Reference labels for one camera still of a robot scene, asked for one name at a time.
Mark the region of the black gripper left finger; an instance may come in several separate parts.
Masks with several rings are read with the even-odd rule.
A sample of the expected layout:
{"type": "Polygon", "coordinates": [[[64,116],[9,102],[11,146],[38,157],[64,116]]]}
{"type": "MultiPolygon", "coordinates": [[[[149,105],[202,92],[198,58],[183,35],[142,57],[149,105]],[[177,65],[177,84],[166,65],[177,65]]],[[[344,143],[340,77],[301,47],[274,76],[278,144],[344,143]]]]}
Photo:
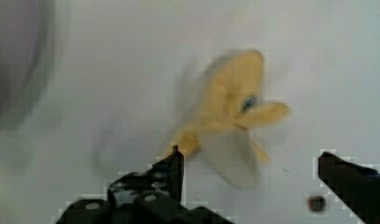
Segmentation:
{"type": "Polygon", "coordinates": [[[71,203],[55,224],[233,224],[204,206],[183,206],[183,177],[184,156],[173,146],[147,171],[112,182],[104,200],[71,203]]]}

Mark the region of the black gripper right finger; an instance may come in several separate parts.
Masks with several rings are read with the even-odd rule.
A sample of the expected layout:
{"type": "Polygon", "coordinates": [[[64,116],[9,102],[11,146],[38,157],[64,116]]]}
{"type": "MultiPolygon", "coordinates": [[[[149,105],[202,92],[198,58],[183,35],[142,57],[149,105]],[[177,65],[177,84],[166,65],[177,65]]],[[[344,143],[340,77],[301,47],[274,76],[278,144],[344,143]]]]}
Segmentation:
{"type": "Polygon", "coordinates": [[[380,173],[323,152],[317,159],[319,179],[364,223],[380,224],[380,173]]]}

